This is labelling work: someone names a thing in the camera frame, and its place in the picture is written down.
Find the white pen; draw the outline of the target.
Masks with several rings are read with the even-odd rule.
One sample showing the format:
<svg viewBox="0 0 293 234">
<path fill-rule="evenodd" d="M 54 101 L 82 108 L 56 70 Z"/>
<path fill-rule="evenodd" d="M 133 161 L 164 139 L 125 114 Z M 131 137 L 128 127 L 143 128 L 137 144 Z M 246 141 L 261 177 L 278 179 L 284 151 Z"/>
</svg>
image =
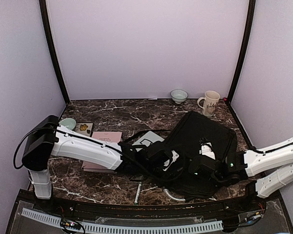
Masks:
<svg viewBox="0 0 293 234">
<path fill-rule="evenodd" d="M 135 195 L 135 199 L 134 199 L 134 205 L 137 205 L 139 202 L 141 188 L 142 188 L 142 182 L 140 181 L 138 184 L 138 187 L 137 187 L 137 191 L 136 191 L 136 195 Z"/>
</svg>

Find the black student bag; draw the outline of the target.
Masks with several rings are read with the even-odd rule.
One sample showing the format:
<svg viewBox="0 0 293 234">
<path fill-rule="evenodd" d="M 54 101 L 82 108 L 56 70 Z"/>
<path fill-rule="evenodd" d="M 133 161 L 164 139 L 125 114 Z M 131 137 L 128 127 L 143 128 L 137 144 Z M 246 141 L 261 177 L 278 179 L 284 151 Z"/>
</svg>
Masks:
<svg viewBox="0 0 293 234">
<path fill-rule="evenodd" d="M 209 198 L 239 180 L 227 162 L 237 149 L 236 133 L 197 112 L 185 114 L 166 138 L 141 131 L 120 146 L 120 172 L 149 176 L 186 201 Z"/>
</svg>

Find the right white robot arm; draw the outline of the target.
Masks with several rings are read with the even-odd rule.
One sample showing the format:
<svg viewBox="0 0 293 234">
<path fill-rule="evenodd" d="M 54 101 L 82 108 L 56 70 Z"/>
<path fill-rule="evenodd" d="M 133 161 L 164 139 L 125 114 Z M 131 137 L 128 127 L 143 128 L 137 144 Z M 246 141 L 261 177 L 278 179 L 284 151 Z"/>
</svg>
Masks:
<svg viewBox="0 0 293 234">
<path fill-rule="evenodd" d="M 254 181 L 251 184 L 253 192 L 240 199 L 239 207 L 245 212 L 258 204 L 258 197 L 267 198 L 293 182 L 293 137 L 266 148 L 250 148 L 226 155 L 223 160 L 216 158 L 211 142 L 202 138 L 199 155 L 188 166 L 190 174 L 205 176 L 226 187 L 270 169 L 274 172 Z"/>
</svg>

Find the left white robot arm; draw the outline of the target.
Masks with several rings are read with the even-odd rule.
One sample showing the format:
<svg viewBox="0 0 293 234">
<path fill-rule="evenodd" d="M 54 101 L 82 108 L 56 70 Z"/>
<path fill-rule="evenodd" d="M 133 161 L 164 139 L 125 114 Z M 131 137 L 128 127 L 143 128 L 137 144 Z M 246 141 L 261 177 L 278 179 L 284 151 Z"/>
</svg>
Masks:
<svg viewBox="0 0 293 234">
<path fill-rule="evenodd" d="M 23 142 L 26 145 L 21 164 L 17 165 L 16 157 Z M 35 195 L 49 213 L 59 209 L 48 169 L 50 156 L 87 161 L 120 174 L 141 174 L 160 183 L 178 179 L 186 164 L 185 156 L 163 141 L 149 146 L 102 141 L 69 130 L 59 123 L 57 116 L 50 115 L 21 139 L 13 155 L 14 168 L 28 170 Z"/>
</svg>

